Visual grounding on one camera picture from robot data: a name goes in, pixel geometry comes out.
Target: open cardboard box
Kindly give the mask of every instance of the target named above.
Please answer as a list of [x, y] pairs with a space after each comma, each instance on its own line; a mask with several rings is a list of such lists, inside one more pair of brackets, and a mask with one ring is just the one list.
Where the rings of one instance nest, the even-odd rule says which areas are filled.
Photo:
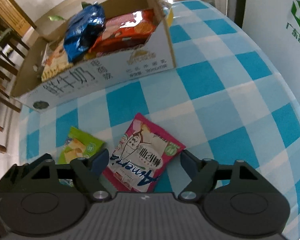
[[65, 22], [48, 36], [39, 37], [30, 48], [18, 72], [11, 96], [35, 111], [44, 112], [114, 84], [175, 67], [169, 33], [172, 10], [165, 16], [161, 0], [107, 0], [102, 6], [107, 19], [143, 9], [154, 9], [157, 28], [141, 48], [79, 62], [56, 77], [41, 82], [34, 66], [41, 65], [47, 43], [63, 38], [68, 25]]

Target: table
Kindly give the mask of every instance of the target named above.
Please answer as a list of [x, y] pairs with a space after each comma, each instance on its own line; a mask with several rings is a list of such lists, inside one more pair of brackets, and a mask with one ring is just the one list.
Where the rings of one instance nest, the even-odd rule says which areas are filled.
[[[284, 230], [300, 237], [300, 106], [261, 49], [231, 20], [199, 0], [173, 5], [170, 28], [177, 68], [114, 85], [43, 114], [20, 115], [20, 163], [55, 158], [70, 126], [113, 151], [142, 113], [198, 158], [243, 159], [289, 200]], [[176, 194], [190, 182], [176, 157], [156, 191]]]

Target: pink snack package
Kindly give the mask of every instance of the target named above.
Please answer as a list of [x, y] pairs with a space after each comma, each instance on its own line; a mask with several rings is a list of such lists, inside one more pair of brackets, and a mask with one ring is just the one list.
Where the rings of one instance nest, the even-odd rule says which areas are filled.
[[184, 148], [138, 113], [110, 156], [103, 175], [118, 191], [151, 192], [168, 162]]

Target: orange snack package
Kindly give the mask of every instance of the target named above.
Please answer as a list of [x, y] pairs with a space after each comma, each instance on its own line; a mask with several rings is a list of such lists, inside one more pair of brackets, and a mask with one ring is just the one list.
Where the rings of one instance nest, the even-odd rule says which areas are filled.
[[109, 53], [132, 48], [146, 42], [156, 26], [152, 9], [137, 11], [109, 19], [89, 53]]

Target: blue and white tablecloth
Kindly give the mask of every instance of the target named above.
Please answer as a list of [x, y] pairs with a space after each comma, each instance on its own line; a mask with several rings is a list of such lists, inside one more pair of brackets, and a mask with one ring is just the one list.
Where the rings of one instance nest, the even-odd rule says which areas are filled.
[[[20, 115], [20, 162], [57, 157], [70, 126], [111, 152], [138, 112], [198, 158], [243, 159], [289, 200], [284, 235], [300, 237], [300, 106], [261, 49], [231, 20], [199, 0], [173, 5], [177, 68], [120, 83], [43, 114]], [[190, 178], [175, 158], [156, 191], [176, 194]]]

